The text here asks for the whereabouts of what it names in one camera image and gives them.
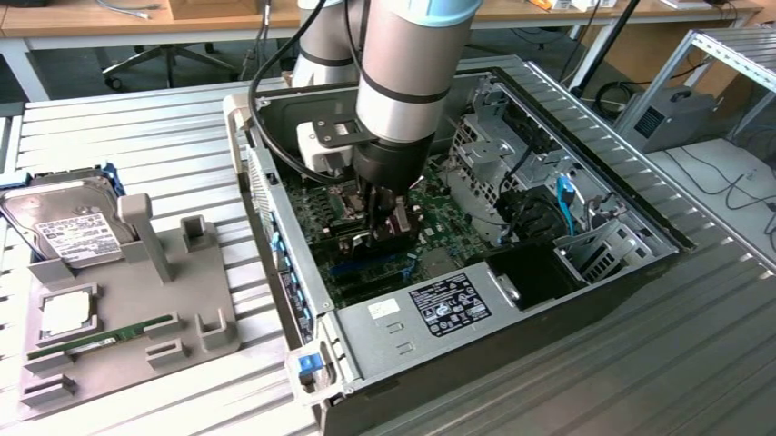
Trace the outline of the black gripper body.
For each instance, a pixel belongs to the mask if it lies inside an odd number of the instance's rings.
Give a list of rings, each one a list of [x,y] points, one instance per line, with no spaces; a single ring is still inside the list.
[[[357,175],[371,185],[407,192],[422,175],[434,134],[410,143],[386,139],[357,144],[353,167]]]

